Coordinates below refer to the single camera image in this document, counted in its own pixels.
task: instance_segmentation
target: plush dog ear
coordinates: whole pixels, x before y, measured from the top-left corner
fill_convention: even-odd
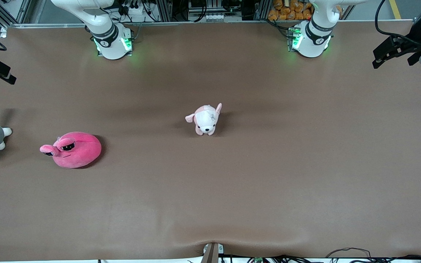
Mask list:
[[[194,118],[194,113],[192,115],[188,115],[188,116],[185,117],[186,121],[189,122],[189,123],[193,122],[193,118]]]
[[[222,103],[219,103],[218,105],[217,105],[217,108],[216,108],[216,112],[218,113],[218,114],[220,114],[220,110],[222,109]]]

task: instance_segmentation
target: plush dog leg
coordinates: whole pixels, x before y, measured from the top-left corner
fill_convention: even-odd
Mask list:
[[[4,136],[10,136],[12,134],[11,128],[3,128]]]
[[[5,143],[4,143],[4,142],[2,142],[2,143],[0,144],[0,151],[1,151],[1,150],[4,150],[4,148],[5,148]]]

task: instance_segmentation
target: plush dog face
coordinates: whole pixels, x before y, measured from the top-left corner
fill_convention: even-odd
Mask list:
[[[212,133],[219,119],[218,114],[207,110],[196,113],[194,117],[196,118],[197,127],[204,134]]]
[[[102,151],[100,141],[88,133],[67,133],[53,145],[43,145],[40,152],[53,156],[63,168],[79,168],[94,161]]]

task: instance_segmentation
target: brown table surface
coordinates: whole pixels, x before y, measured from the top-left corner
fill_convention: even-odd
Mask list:
[[[211,241],[247,256],[421,254],[421,65],[374,70],[386,37],[372,22],[334,33],[307,59],[267,24],[147,27],[132,57],[108,61],[82,28],[9,30],[0,261],[184,258]],[[223,113],[199,137],[184,117],[207,103]],[[72,131],[102,138],[94,166],[38,151]]]

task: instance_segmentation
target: plush toy eye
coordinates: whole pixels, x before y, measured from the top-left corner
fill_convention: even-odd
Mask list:
[[[63,151],[71,151],[74,148],[74,143],[61,147]]]

